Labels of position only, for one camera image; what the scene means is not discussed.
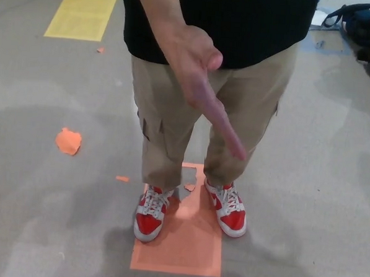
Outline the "person's right hand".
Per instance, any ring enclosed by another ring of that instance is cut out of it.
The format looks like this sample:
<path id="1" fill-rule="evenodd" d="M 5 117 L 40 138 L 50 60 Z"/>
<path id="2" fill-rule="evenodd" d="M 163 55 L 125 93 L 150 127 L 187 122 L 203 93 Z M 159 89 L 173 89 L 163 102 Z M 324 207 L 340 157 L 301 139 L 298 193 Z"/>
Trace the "person's right hand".
<path id="1" fill-rule="evenodd" d="M 209 83 L 208 72 L 219 69 L 223 58 L 212 39 L 198 27 L 181 25 L 159 44 L 187 103 L 220 133 L 233 157 L 244 160 L 247 151 Z"/>

